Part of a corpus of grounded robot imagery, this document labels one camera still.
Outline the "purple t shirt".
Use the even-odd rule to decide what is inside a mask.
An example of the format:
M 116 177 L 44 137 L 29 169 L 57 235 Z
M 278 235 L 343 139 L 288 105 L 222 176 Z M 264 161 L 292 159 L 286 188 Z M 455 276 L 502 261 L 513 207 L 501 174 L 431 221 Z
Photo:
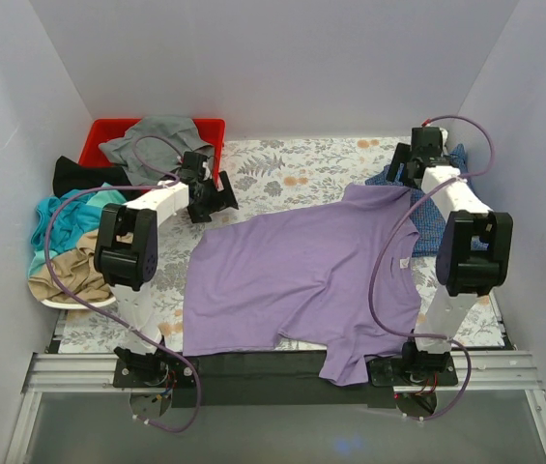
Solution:
M 350 185 L 334 203 L 206 231 L 187 268 L 184 353 L 289 338 L 326 347 L 323 379 L 366 382 L 366 358 L 398 353 L 421 306 L 410 203 L 407 188 Z

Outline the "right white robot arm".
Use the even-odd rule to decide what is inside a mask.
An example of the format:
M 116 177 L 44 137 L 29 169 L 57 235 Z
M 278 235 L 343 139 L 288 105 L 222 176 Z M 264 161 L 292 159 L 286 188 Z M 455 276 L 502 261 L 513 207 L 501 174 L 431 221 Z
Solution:
M 388 179 L 421 189 L 445 220 L 435 261 L 439 282 L 424 318 L 391 360 L 394 380 L 457 383 L 452 339 L 478 300 L 507 276 L 513 219 L 495 212 L 471 189 L 470 177 L 445 153 L 443 131 L 425 123 L 395 150 Z

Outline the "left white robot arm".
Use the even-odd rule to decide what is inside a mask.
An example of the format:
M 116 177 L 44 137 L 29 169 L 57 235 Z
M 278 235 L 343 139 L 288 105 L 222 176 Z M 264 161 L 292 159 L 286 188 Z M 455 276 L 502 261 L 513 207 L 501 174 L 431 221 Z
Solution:
M 205 223 L 213 213 L 239 208 L 228 174 L 220 171 L 214 179 L 207 167 L 202 155 L 187 152 L 177 181 L 161 181 L 124 205 L 102 209 L 94 266 L 129 329 L 129 341 L 114 353 L 128 375 L 146 386 L 164 384 L 171 373 L 169 356 L 156 346 L 163 335 L 153 321 L 151 281 L 158 267 L 158 228 L 181 210 L 193 223 Z

